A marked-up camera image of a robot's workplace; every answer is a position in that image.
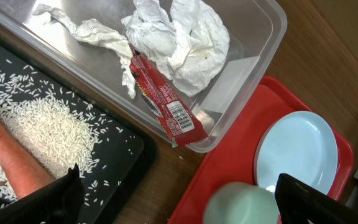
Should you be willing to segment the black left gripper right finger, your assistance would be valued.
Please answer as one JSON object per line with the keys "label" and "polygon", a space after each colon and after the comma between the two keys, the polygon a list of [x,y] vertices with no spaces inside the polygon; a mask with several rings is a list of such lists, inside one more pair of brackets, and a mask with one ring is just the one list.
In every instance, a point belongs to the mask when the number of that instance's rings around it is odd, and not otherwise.
{"label": "black left gripper right finger", "polygon": [[358,212],[288,174],[278,176],[274,195],[282,224],[358,224]]}

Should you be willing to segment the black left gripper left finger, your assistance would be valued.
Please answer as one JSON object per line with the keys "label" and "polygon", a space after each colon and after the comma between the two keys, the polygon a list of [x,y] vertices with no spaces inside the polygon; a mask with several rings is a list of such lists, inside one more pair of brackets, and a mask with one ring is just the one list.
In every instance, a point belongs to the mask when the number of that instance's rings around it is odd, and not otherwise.
{"label": "black left gripper left finger", "polygon": [[76,223],[84,202],[77,165],[67,175],[0,209],[0,224]]}

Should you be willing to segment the orange carrot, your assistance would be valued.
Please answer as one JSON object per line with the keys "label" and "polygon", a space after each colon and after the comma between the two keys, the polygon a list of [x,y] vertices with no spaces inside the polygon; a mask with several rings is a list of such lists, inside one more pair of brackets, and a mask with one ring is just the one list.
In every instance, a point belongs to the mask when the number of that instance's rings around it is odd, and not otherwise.
{"label": "orange carrot", "polygon": [[22,199],[55,179],[0,123],[0,165],[16,197]]}

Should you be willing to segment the mint green bowl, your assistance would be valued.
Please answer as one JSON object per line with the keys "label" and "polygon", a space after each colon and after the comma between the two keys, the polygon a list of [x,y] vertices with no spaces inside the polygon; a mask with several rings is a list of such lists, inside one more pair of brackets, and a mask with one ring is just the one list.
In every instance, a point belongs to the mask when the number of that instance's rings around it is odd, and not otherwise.
{"label": "mint green bowl", "polygon": [[222,186],[209,199],[205,224],[276,224],[278,207],[268,190],[243,182]]}

